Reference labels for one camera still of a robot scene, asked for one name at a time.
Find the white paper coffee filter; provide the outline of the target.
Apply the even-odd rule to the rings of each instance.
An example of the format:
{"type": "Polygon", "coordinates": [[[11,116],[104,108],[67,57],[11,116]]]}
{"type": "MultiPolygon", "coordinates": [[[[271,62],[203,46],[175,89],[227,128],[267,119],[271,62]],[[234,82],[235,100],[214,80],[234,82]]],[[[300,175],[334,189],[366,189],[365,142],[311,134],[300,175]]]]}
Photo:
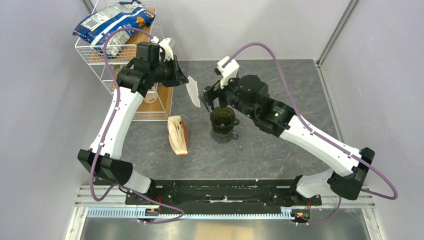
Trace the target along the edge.
{"type": "Polygon", "coordinates": [[[191,76],[188,76],[188,83],[186,84],[186,89],[193,105],[197,108],[200,108],[201,101],[199,99],[198,83],[191,76]]]}

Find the dark green coffee dripper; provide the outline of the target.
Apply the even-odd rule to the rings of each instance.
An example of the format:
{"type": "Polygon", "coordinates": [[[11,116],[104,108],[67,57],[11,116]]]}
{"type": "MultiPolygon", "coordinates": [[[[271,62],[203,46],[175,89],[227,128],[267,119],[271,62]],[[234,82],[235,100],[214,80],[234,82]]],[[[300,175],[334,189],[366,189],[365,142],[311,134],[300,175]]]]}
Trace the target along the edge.
{"type": "Polygon", "coordinates": [[[240,124],[240,120],[236,118],[235,112],[229,107],[217,107],[209,115],[212,130],[215,133],[227,135],[234,126],[240,124]]]}

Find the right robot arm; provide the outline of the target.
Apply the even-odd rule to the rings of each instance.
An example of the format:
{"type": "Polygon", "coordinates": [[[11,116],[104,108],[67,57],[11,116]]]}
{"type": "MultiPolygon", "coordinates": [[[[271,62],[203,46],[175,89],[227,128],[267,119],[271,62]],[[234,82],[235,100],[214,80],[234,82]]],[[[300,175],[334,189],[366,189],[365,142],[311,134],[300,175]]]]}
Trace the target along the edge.
{"type": "Polygon", "coordinates": [[[268,85],[258,76],[232,78],[226,86],[217,81],[199,99],[211,110],[215,110],[214,100],[220,108],[232,107],[261,131],[303,148],[329,166],[320,173],[298,176],[288,191],[292,203],[300,205],[313,196],[331,193],[351,201],[359,197],[375,152],[349,147],[313,126],[289,105],[272,99],[268,85]]]}

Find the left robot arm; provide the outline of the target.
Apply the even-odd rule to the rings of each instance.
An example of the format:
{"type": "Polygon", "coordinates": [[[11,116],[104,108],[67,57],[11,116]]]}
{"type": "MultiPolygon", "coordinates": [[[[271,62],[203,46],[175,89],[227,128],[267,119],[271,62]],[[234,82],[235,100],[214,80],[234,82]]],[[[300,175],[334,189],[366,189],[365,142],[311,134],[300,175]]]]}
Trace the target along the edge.
{"type": "Polygon", "coordinates": [[[177,87],[189,82],[178,65],[173,45],[172,38],[165,38],[136,46],[136,56],[117,74],[112,103],[97,137],[77,155],[90,174],[138,192],[137,197],[147,205],[157,198],[156,189],[151,187],[153,180],[121,160],[122,148],[133,116],[155,84],[177,87]]]}

